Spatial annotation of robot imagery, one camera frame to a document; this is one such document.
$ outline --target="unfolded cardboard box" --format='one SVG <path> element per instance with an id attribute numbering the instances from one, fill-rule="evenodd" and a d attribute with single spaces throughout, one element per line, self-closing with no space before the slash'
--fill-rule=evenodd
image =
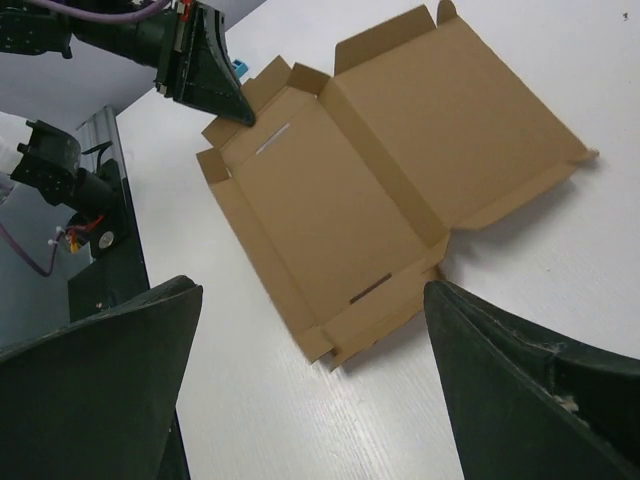
<path id="1" fill-rule="evenodd" d="M 336 46 L 335 76 L 273 61 L 198 158 L 292 336 L 336 365 L 421 310 L 452 229 L 563 181 L 588 150 L 441 2 Z"/>

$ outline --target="robotic arm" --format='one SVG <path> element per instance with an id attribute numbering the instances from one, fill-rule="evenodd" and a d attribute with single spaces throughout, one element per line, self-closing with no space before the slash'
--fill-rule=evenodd
<path id="1" fill-rule="evenodd" d="M 227 55 L 222 12 L 194 0 L 178 0 L 175 6 L 156 8 L 158 13 L 136 21 L 136 15 L 142 17 L 143 10 L 155 5 L 137 9 L 129 0 L 71 0 L 60 7 L 85 12 L 79 19 L 24 0 L 0 0 L 0 52 L 59 52 L 71 58 L 69 44 L 75 35 L 84 43 L 155 68 L 156 89 L 165 97 L 248 126 L 255 123 Z"/>

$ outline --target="blue object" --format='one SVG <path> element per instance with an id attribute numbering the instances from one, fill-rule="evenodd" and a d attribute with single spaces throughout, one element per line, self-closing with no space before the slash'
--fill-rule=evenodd
<path id="1" fill-rule="evenodd" d="M 249 71 L 249 67 L 247 67 L 247 64 L 241 60 L 234 60 L 231 63 L 233 65 L 233 69 L 236 72 L 236 75 L 238 76 L 238 78 L 242 78 L 242 75 L 244 75 Z"/>

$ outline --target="white tabletop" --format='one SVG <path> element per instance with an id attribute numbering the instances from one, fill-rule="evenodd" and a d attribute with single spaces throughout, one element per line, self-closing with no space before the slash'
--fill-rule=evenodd
<path id="1" fill-rule="evenodd" d="M 278 54 L 332 72 L 336 42 L 416 4 L 268 0 L 227 43 L 250 75 Z M 602 157 L 497 225 L 456 233 L 445 272 L 505 309 L 640 358 L 637 2 L 457 4 Z M 151 283 L 186 274 L 205 290 L 178 401 L 193 478 L 462 478 L 424 318 L 333 373 L 307 364 L 196 162 L 211 119 L 155 92 L 118 117 Z"/>

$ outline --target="round silver bolt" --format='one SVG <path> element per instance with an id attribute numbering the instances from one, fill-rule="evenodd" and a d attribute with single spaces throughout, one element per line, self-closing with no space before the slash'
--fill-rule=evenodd
<path id="1" fill-rule="evenodd" d="M 101 250 L 104 250 L 105 248 L 109 248 L 113 243 L 113 240 L 115 240 L 115 236 L 113 235 L 113 232 L 104 232 L 100 237 L 100 240 L 98 240 L 98 247 Z"/>

